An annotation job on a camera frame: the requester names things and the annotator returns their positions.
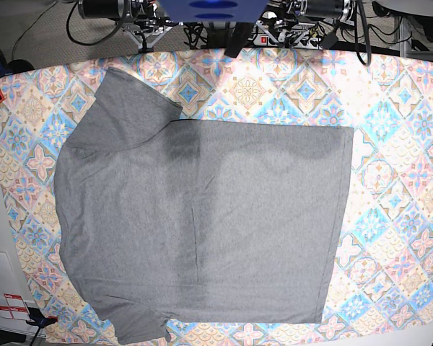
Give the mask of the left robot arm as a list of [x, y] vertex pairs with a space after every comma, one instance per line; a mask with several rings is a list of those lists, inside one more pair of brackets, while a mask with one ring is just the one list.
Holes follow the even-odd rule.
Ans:
[[250, 42], [255, 47], [288, 49], [331, 49], [337, 32], [353, 26], [355, 1], [269, 1], [253, 28]]

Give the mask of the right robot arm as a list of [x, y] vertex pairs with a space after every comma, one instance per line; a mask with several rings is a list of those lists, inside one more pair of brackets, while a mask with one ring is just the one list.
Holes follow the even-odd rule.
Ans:
[[140, 53], [151, 53], [154, 45], [178, 23], [173, 22], [156, 1], [76, 1], [82, 19], [109, 19], [114, 31], [126, 33]]

